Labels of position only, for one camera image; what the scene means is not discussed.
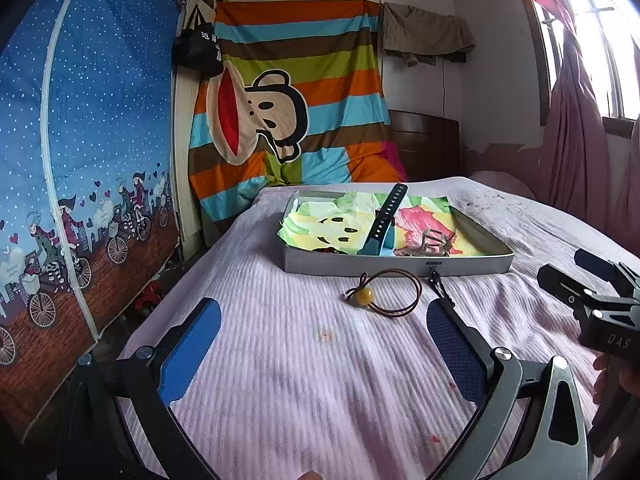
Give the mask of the person's right hand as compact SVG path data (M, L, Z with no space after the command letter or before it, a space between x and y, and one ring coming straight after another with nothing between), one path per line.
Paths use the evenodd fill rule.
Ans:
M599 373L598 378L592 387L592 400L594 404L599 405L608 385L608 378L613 373L613 367L610 364L610 357L601 353L592 363L593 368ZM617 374L618 384L632 396L637 398L640 396L640 375L639 371L633 367L623 367Z

